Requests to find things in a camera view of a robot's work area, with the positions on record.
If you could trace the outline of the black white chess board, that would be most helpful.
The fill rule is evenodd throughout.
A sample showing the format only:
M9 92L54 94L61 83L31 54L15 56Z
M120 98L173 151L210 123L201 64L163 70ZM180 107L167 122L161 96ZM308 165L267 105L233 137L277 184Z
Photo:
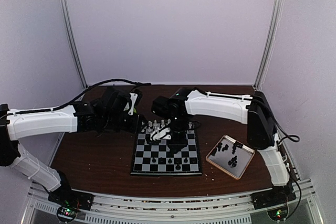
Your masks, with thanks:
M133 157L131 163L131 175L143 176L194 176L202 175L202 162L200 149L197 139L196 129L198 123L190 122L187 130L188 144L177 154L172 154L167 146L167 140L162 140L156 144L148 144L145 140L146 129L142 130L136 136ZM156 158L156 163L152 162L152 158ZM165 158L165 164L159 164L159 158ZM188 162L184 163L184 158L188 158ZM169 158L173 159L173 164L169 164ZM197 163L192 164L190 158L197 158ZM176 170L176 165L181 165L181 170Z

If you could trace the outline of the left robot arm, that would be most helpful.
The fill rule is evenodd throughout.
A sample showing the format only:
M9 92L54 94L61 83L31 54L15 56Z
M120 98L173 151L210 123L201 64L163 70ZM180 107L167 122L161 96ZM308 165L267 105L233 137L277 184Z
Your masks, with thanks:
M142 98L140 90L130 92L108 87L102 97L91 102L74 101L58 108L10 109L1 105L1 166L14 168L38 182L64 205L71 205L75 192L64 173L52 169L32 156L19 143L26 137L56 133L126 131L137 133L146 122L136 112Z

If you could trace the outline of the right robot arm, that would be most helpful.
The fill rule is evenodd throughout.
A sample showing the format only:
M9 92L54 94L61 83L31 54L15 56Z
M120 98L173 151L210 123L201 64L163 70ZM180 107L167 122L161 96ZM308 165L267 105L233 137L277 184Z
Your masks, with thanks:
M269 192L269 199L279 204L289 196L290 173L281 152L280 126L262 92L233 95L197 87L180 88L169 98L158 96L152 102L151 111L171 121L169 127L173 134L185 131L191 118L199 115L246 125L247 143L261 154L270 174L274 188Z

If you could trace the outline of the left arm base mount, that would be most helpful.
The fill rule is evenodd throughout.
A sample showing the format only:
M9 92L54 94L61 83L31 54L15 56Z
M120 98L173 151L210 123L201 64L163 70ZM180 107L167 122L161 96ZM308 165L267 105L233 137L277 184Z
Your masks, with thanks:
M61 196L54 192L48 193L48 200L59 204L62 207L73 210L90 210L93 203L94 195L79 191L72 191L69 194Z

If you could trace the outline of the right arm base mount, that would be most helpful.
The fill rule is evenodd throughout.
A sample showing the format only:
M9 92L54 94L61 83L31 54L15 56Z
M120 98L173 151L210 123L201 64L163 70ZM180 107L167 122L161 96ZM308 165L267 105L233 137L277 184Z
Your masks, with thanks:
M261 191L258 193L251 194L251 200L254 205L254 209L269 208L277 205L285 205L289 201L295 200L296 194L289 193L286 194L283 191Z

